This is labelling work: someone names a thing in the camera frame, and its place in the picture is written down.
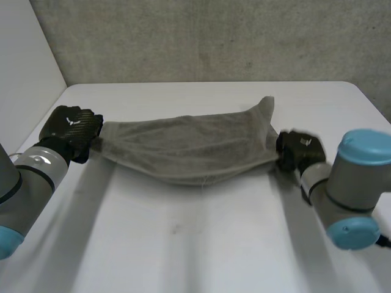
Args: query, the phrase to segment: fabric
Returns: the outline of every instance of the fabric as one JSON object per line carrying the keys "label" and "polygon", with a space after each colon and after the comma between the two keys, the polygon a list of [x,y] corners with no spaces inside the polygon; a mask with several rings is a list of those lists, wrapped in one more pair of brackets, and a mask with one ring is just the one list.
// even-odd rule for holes
{"label": "fabric", "polygon": [[92,149],[176,184],[209,185],[277,160],[274,98],[238,113],[106,122]]}

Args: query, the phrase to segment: concrete wall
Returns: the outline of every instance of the concrete wall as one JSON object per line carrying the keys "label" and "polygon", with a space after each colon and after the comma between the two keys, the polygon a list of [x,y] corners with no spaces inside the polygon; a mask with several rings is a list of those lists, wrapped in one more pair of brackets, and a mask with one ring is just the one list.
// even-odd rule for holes
{"label": "concrete wall", "polygon": [[31,0],[68,85],[348,81],[391,119],[391,0]]}

